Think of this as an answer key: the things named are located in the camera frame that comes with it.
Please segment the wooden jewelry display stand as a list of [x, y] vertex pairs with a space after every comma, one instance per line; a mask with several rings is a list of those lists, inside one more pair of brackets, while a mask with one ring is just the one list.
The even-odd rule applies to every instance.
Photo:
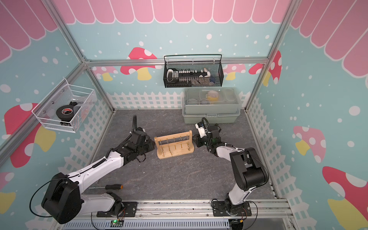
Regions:
[[192, 131], [177, 133], [154, 138], [159, 159], [191, 154], [195, 148], [193, 145]]

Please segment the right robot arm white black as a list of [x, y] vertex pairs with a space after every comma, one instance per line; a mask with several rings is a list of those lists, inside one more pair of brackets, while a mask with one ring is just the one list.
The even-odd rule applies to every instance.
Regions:
[[224, 204], [230, 215], [236, 215], [243, 210], [247, 197], [268, 183], [269, 173], [254, 148], [238, 148], [222, 141], [219, 125], [210, 124], [203, 117], [195, 127], [198, 130], [198, 134], [193, 137], [195, 145], [198, 148], [205, 146], [209, 153], [232, 164], [235, 185], [226, 195]]

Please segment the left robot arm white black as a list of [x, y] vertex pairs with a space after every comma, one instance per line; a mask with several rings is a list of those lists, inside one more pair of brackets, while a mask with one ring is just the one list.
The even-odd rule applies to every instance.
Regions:
[[47, 187], [41, 207], [47, 212], [46, 218], [54, 218], [65, 224], [85, 213], [106, 212], [113, 217], [125, 215], [122, 198], [107, 191], [100, 195], [84, 195], [92, 184], [128, 163], [145, 157], [154, 150], [154, 141], [141, 127], [137, 117], [133, 117], [129, 136], [117, 147], [111, 148], [98, 161], [69, 174], [58, 173], [45, 183]]

